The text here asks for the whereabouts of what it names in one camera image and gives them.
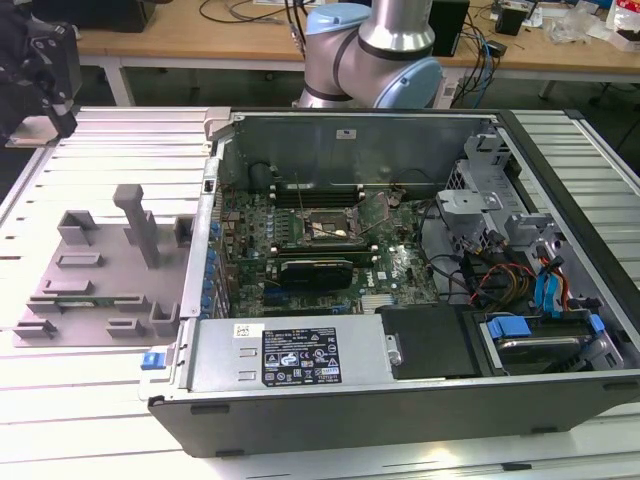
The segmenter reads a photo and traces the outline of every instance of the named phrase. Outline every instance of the computer case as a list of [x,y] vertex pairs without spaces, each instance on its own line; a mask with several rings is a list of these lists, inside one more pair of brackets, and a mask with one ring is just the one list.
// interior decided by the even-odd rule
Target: computer case
[[33,15],[45,22],[64,21],[78,28],[140,33],[157,3],[138,0],[33,0]]

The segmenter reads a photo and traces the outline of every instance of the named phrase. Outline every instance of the blue clip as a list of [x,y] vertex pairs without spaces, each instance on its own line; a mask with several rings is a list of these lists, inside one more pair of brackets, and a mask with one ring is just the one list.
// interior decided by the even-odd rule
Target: blue clip
[[491,338],[502,337],[529,337],[531,329],[524,317],[510,315],[505,317],[495,317],[487,322]]
[[562,312],[555,309],[554,298],[558,288],[558,277],[550,274],[546,269],[540,269],[536,279],[536,288],[533,299],[536,306],[542,308],[553,318],[560,318]]
[[542,301],[544,300],[544,284],[547,280],[547,276],[544,272],[538,274],[538,278],[536,279],[536,289],[533,292],[533,299],[536,302],[537,307],[542,306]]
[[596,331],[596,333],[604,332],[604,322],[600,318],[600,315],[596,315],[596,314],[590,315],[589,321],[591,322],[591,326]]
[[547,291],[544,294],[543,308],[544,311],[550,313],[553,318],[559,318],[561,313],[555,309],[553,304],[557,288],[558,277],[556,277],[555,275],[550,275],[549,283],[547,284]]
[[164,370],[167,368],[164,364],[165,356],[166,354],[160,352],[147,352],[142,357],[140,368],[142,370]]

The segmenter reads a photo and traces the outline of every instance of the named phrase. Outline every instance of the black plastic cover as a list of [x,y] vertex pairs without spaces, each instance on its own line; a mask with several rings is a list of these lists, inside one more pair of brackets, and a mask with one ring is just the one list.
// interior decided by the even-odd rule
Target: black plastic cover
[[384,333],[395,336],[402,363],[397,380],[481,376],[469,332],[462,320],[466,307],[447,304],[380,309]]

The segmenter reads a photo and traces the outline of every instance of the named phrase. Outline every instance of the barcode label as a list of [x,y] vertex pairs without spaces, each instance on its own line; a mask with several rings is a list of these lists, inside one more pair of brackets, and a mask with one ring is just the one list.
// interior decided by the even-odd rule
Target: barcode label
[[236,323],[233,326],[233,338],[262,337],[264,323]]

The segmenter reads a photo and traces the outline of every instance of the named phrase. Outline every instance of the warning label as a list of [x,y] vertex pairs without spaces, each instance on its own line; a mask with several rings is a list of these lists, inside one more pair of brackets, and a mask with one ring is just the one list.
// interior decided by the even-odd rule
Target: warning label
[[342,382],[335,328],[264,330],[262,353],[267,387]]

